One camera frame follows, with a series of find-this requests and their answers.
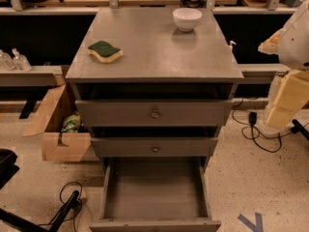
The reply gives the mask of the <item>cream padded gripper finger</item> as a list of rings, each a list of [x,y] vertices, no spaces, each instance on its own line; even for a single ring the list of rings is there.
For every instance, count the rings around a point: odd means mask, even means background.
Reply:
[[[267,40],[262,42],[258,47],[258,51],[261,53],[267,54],[267,55],[272,55],[272,54],[277,55],[281,32],[282,30],[279,29],[272,36],[270,36]]]
[[[266,107],[266,125],[284,129],[309,102],[309,72],[278,72],[273,78]]]

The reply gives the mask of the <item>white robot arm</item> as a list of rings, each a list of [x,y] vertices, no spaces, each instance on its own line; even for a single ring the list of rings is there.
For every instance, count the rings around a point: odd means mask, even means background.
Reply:
[[[276,54],[290,68],[283,77],[275,77],[268,92],[264,123],[284,129],[309,101],[309,1],[304,1],[282,29],[261,43],[258,50]]]

